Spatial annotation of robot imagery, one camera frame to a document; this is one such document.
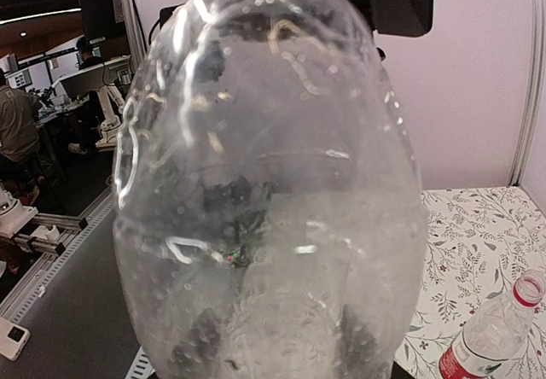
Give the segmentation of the red-capped clear bottle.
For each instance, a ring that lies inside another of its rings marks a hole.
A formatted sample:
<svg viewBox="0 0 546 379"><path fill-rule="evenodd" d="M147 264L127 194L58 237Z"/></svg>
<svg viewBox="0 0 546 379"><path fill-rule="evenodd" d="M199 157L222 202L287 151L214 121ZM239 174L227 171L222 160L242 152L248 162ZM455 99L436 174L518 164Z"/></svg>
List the red-capped clear bottle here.
<svg viewBox="0 0 546 379"><path fill-rule="evenodd" d="M483 303L439 359L443 378L486 378L523 346L537 306L545 296L545 277L524 272L511 289Z"/></svg>

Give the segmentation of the clear plastic bottle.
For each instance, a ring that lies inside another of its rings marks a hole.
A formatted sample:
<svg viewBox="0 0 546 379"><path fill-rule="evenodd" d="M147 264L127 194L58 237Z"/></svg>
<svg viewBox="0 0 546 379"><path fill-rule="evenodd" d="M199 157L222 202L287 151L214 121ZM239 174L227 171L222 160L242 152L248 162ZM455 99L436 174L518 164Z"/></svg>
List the clear plastic bottle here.
<svg viewBox="0 0 546 379"><path fill-rule="evenodd" d="M159 378L388 378L421 181L348 0L189 0L133 80L113 242Z"/></svg>

